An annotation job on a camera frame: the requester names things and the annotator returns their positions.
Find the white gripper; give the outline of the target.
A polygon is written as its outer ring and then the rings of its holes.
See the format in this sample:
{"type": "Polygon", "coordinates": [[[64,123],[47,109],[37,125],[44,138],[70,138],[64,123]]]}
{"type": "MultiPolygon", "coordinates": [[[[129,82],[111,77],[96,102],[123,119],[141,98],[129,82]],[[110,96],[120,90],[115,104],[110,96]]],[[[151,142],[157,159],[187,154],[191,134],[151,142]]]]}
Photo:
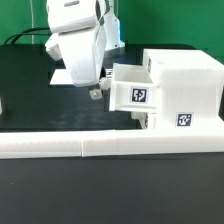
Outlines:
{"type": "MultiPolygon", "coordinates": [[[[76,87],[93,86],[99,82],[106,47],[106,33],[103,27],[62,33],[58,36],[59,49],[76,87]]],[[[92,100],[100,100],[102,91],[91,87],[92,100]]]]}

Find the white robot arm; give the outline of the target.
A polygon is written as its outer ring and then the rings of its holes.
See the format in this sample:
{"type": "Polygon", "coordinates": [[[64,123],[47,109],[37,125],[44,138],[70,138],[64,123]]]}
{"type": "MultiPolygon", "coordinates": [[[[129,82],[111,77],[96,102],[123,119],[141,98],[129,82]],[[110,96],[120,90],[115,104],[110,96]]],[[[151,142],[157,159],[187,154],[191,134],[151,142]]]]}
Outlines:
{"type": "Polygon", "coordinates": [[[120,21],[114,12],[118,0],[47,0],[46,10],[51,36],[46,52],[62,60],[59,74],[70,78],[75,87],[87,87],[93,100],[108,89],[103,78],[104,55],[125,47],[120,39],[120,21]]]}

